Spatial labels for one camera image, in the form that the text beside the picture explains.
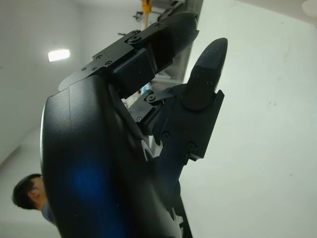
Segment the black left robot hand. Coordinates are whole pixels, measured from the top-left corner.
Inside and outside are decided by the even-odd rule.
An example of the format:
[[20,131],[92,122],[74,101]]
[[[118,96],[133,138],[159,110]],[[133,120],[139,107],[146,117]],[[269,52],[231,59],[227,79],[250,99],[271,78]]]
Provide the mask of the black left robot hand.
[[41,166],[63,238],[190,238],[179,177],[204,157],[224,99],[228,40],[203,51],[186,84],[126,99],[197,37],[183,12],[135,30],[64,79],[41,121]]

